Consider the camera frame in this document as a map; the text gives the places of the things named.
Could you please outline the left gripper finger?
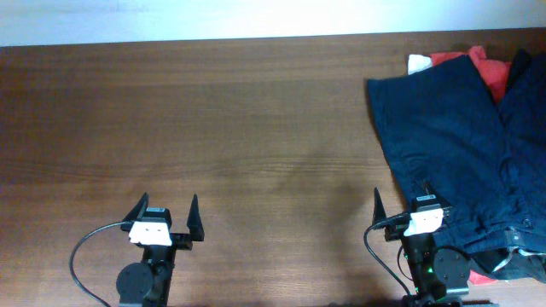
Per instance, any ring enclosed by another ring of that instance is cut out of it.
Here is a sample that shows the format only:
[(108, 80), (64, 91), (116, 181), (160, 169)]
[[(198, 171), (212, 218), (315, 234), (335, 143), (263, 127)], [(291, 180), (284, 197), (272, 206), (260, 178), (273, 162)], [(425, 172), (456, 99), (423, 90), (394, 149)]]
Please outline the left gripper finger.
[(187, 227), (192, 241), (203, 241), (205, 239), (205, 231), (200, 218), (198, 196), (193, 196), (189, 215), (187, 218)]
[(124, 222), (134, 222), (139, 220), (148, 208), (148, 193), (144, 193), (136, 205), (129, 211), (123, 219)]

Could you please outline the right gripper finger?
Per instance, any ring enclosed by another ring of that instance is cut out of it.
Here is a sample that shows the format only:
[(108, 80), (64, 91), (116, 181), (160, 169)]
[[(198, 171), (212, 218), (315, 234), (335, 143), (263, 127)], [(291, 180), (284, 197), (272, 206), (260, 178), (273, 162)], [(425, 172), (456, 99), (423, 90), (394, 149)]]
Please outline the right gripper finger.
[(378, 188), (374, 188), (374, 212), (372, 224), (382, 223), (387, 219), (385, 207), (383, 206), (382, 199)]
[(425, 190), (425, 195), (420, 197), (420, 207), (427, 209), (448, 207), (447, 200), (436, 191), (429, 181), (424, 181), (422, 187)]

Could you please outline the navy blue shorts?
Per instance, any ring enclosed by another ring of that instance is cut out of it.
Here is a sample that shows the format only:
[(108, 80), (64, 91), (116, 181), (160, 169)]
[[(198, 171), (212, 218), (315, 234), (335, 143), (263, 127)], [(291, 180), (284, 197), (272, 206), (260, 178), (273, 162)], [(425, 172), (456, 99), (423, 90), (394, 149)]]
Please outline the navy blue shorts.
[(545, 279), (545, 57), (520, 50), (497, 103), (466, 55), (367, 91), (404, 197), (429, 181), (450, 204), (434, 234), (492, 279)]

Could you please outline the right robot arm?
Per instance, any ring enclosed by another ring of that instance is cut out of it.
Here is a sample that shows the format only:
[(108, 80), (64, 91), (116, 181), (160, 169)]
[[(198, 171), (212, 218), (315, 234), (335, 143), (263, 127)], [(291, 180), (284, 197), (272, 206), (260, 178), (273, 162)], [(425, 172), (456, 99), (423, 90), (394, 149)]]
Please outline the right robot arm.
[[(408, 211), (387, 216), (380, 192), (374, 190), (374, 212), (371, 225), (363, 235), (370, 255), (398, 282), (405, 295), (402, 306), (462, 306), (467, 295), (470, 276), (470, 258), (453, 246), (440, 246), (434, 234), (444, 226), (451, 205), (430, 184), (425, 193), (411, 201)], [(399, 254), (404, 256), (415, 291), (390, 269), (373, 251), (368, 235), (383, 229), (385, 241), (399, 241)]]

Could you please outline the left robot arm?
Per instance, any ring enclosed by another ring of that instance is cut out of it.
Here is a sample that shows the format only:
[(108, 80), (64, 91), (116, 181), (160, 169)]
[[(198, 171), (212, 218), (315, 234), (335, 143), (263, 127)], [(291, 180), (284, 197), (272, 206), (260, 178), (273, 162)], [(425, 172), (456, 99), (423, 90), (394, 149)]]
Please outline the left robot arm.
[(190, 251), (205, 239), (199, 201), (191, 201), (187, 233), (172, 233), (170, 210), (149, 205), (148, 194), (123, 219), (120, 229), (131, 244), (143, 249), (142, 259), (125, 266), (116, 280), (120, 306), (166, 306), (178, 251)]

